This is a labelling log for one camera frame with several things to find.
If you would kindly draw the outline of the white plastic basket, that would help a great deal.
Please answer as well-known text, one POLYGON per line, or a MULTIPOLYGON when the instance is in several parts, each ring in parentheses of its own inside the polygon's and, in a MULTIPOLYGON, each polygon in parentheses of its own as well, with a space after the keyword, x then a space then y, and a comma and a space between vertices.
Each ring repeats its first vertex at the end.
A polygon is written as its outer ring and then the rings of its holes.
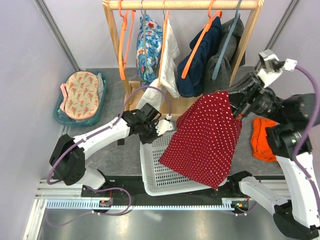
POLYGON ((192 181, 159 162, 174 132, 167 132, 151 144, 140 144, 142 181, 150 196, 164 196, 209 189, 207 185, 192 181))

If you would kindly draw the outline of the red polka dot skirt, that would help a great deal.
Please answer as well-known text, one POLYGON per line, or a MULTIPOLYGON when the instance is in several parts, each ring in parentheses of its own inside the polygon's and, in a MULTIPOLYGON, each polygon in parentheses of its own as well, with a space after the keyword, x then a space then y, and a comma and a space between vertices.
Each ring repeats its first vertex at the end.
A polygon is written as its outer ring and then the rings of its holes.
POLYGON ((206 94, 176 122, 177 131, 159 162, 200 184, 216 189, 228 177, 242 130, 226 91, 206 94))

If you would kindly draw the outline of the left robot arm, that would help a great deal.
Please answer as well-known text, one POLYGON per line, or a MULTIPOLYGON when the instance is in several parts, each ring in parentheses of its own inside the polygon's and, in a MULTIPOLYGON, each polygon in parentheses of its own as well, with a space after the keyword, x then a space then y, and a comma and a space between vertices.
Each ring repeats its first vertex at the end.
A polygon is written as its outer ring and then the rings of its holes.
POLYGON ((161 113, 149 103, 141 109, 127 110, 111 122, 90 132, 75 137, 62 135, 49 159, 51 170, 47 183, 63 182, 67 186, 79 183, 88 186, 99 197, 106 196, 110 185, 106 176, 98 169, 86 167, 86 160, 109 144, 138 135, 142 143, 150 144, 160 137, 156 126, 161 113))

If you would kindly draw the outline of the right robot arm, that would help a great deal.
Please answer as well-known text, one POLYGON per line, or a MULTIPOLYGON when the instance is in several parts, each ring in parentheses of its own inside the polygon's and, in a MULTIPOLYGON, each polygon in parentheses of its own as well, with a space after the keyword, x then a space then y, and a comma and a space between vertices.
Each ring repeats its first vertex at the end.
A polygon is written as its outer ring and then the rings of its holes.
POLYGON ((230 193, 253 198, 272 215, 286 237, 316 239, 320 235, 320 200, 314 193, 311 141, 302 138, 313 115, 316 95, 295 94, 281 99, 252 72, 230 87, 228 94, 237 118, 254 113, 276 122, 266 129, 266 140, 282 169, 289 197, 276 194, 247 171, 229 177, 230 193))

